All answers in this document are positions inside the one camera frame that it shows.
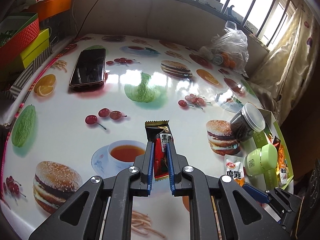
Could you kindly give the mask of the clear jar white lid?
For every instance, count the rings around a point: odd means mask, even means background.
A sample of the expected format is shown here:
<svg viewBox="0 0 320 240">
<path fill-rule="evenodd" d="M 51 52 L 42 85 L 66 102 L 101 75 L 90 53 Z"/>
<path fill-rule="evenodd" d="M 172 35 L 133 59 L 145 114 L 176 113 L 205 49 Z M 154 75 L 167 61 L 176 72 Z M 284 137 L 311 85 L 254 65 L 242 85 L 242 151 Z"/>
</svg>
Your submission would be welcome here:
<svg viewBox="0 0 320 240">
<path fill-rule="evenodd" d="M 254 132 L 265 129 L 265 120 L 259 109 L 252 103 L 245 103 L 230 121 L 231 131 L 238 141 L 246 141 Z"/>
</svg>

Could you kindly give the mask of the green cream jar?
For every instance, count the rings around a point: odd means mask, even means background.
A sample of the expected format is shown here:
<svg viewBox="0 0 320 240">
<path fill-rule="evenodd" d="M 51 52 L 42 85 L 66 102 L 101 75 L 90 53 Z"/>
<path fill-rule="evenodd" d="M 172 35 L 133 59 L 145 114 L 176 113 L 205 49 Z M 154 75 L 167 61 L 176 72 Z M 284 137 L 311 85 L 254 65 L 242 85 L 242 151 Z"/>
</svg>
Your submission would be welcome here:
<svg viewBox="0 0 320 240">
<path fill-rule="evenodd" d="M 272 144 L 256 148 L 244 158 L 246 174 L 253 177 L 275 169 L 277 160 L 277 149 Z"/>
</svg>

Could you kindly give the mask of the white orange konjac packet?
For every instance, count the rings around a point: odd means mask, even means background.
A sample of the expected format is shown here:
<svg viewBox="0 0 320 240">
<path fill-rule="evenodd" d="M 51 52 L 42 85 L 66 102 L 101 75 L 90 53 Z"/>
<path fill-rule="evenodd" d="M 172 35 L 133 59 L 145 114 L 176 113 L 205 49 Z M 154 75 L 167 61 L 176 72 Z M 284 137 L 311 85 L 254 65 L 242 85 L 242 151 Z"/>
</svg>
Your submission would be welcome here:
<svg viewBox="0 0 320 240">
<path fill-rule="evenodd" d="M 234 179 L 240 186 L 245 183 L 245 174 L 243 157 L 238 157 L 235 155 L 225 155 L 225 174 Z"/>
</svg>

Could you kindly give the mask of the orange storage box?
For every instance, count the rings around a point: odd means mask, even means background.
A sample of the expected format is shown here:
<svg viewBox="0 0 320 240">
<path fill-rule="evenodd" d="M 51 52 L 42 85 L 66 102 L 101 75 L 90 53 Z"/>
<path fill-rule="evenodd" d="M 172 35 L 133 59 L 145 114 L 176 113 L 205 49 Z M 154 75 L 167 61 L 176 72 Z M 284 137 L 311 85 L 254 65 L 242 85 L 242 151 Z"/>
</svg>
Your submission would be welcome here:
<svg viewBox="0 0 320 240">
<path fill-rule="evenodd" d="M 26 12 L 37 13 L 40 22 L 71 8 L 72 0 L 42 0 L 31 5 Z"/>
</svg>

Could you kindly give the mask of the black smartphone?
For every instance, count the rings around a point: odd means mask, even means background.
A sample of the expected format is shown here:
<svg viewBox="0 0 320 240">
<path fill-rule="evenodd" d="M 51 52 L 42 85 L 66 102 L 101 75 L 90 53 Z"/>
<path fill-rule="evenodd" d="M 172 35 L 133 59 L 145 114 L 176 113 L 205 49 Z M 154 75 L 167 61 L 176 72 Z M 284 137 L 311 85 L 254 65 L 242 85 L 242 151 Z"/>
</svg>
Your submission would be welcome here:
<svg viewBox="0 0 320 240">
<path fill-rule="evenodd" d="M 73 69 L 69 86 L 80 88 L 101 85 L 105 78 L 105 48 L 83 50 Z"/>
</svg>

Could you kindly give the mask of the clear plastic bag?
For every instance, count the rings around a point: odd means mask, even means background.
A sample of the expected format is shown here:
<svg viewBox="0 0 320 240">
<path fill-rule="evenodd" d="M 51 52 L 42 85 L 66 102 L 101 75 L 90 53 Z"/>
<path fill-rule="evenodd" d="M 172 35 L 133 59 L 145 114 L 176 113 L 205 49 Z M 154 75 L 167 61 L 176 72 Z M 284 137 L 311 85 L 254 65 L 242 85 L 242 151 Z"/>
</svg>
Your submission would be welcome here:
<svg viewBox="0 0 320 240">
<path fill-rule="evenodd" d="M 249 60 L 247 36 L 242 30 L 237 29 L 236 23 L 232 21 L 225 23 L 224 31 L 224 35 L 214 36 L 211 44 L 200 48 L 200 56 L 248 78 L 245 71 Z"/>
</svg>

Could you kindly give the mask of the striped black white box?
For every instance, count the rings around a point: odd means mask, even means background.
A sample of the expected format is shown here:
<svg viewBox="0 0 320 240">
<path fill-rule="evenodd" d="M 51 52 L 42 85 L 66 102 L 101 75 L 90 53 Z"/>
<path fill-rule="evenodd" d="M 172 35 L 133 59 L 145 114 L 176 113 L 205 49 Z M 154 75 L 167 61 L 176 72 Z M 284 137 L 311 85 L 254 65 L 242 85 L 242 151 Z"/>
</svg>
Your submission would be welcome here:
<svg viewBox="0 0 320 240">
<path fill-rule="evenodd" d="M 31 64 L 20 74 L 17 80 L 9 89 L 9 99 L 15 100 L 32 75 L 40 68 L 40 66 L 52 54 L 52 46 L 49 45 L 42 53 L 36 57 Z"/>
</svg>

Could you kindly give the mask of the yellow green box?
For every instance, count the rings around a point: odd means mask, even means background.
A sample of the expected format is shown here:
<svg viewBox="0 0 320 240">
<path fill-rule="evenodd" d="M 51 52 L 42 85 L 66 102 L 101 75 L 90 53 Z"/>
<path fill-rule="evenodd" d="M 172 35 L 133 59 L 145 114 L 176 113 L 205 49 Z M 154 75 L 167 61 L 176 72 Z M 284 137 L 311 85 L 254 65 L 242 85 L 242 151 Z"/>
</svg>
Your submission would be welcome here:
<svg viewBox="0 0 320 240">
<path fill-rule="evenodd" d="M 20 53 L 23 68 L 27 68 L 44 50 L 49 47 L 50 29 L 43 29 L 38 37 Z"/>
</svg>

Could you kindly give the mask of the red textured box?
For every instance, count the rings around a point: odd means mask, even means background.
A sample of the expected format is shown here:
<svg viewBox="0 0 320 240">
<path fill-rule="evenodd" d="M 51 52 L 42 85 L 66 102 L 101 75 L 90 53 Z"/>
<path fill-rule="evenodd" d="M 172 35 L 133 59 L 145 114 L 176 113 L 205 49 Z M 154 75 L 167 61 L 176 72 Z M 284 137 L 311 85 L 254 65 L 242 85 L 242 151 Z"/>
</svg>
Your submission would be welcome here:
<svg viewBox="0 0 320 240">
<path fill-rule="evenodd" d="M 1 68 L 5 68 L 39 35 L 39 18 L 34 12 L 19 12 L 7 16 L 1 22 L 1 36 L 13 34 L 1 46 Z"/>
</svg>

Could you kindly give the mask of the orange konjac snack packet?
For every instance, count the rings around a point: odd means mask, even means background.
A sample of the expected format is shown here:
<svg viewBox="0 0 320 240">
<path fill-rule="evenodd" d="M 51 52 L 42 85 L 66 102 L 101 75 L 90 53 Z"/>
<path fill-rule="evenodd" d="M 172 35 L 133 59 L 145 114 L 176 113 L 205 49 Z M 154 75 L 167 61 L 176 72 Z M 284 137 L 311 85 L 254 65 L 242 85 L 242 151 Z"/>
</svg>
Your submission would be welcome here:
<svg viewBox="0 0 320 240">
<path fill-rule="evenodd" d="M 287 166 L 287 160 L 285 157 L 284 146 L 281 143 L 281 140 L 278 137 L 274 137 L 273 146 L 277 149 L 278 160 L 276 167 L 276 175 L 279 186 L 284 186 L 287 184 L 289 179 L 289 168 Z"/>
</svg>

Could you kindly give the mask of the green white cardboard box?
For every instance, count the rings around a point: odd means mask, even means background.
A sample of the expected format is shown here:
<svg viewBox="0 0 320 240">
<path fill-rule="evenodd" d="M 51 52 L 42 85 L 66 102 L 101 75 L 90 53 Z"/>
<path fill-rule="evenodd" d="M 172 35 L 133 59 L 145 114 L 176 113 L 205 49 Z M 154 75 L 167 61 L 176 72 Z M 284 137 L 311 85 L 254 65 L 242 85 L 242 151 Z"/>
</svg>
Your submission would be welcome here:
<svg viewBox="0 0 320 240">
<path fill-rule="evenodd" d="M 265 122 L 265 128 L 254 132 L 253 140 L 260 150 L 260 171 L 264 176 L 267 190 L 279 187 L 287 189 L 293 181 L 293 168 L 286 142 L 271 111 L 259 109 Z"/>
</svg>

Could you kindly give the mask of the red black date packet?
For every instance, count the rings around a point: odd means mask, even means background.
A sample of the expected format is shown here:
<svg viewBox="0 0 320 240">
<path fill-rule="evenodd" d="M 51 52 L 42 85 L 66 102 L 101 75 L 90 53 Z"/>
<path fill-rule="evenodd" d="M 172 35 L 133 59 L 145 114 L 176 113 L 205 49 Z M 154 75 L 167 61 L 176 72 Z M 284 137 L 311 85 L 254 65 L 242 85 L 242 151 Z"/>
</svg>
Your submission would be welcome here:
<svg viewBox="0 0 320 240">
<path fill-rule="evenodd" d="M 154 143 L 153 170 L 155 181 L 159 181 L 169 175 L 167 144 L 173 141 L 169 121 L 146 121 L 145 129 L 148 141 Z"/>
</svg>

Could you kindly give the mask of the cream patterned curtain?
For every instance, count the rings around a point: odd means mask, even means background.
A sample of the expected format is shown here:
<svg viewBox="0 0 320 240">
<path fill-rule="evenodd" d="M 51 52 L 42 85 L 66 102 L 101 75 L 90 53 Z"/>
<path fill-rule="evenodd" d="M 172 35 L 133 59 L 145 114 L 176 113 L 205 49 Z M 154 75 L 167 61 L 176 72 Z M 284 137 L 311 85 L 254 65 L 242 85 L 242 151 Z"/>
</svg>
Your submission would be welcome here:
<svg viewBox="0 0 320 240">
<path fill-rule="evenodd" d="M 250 77 L 264 109 L 281 125 L 305 93 L 319 53 L 319 23 L 301 2 L 287 30 Z"/>
</svg>

